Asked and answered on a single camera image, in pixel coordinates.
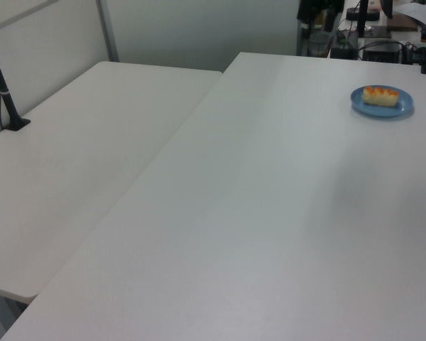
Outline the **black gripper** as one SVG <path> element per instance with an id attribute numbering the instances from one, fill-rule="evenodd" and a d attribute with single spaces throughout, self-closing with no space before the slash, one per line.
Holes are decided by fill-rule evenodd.
<path id="1" fill-rule="evenodd" d="M 297 20 L 302 21 L 302 38 L 308 39 L 312 31 L 312 21 L 323 11 L 324 31 L 331 32 L 338 13 L 344 9 L 345 0 L 300 0 Z"/>

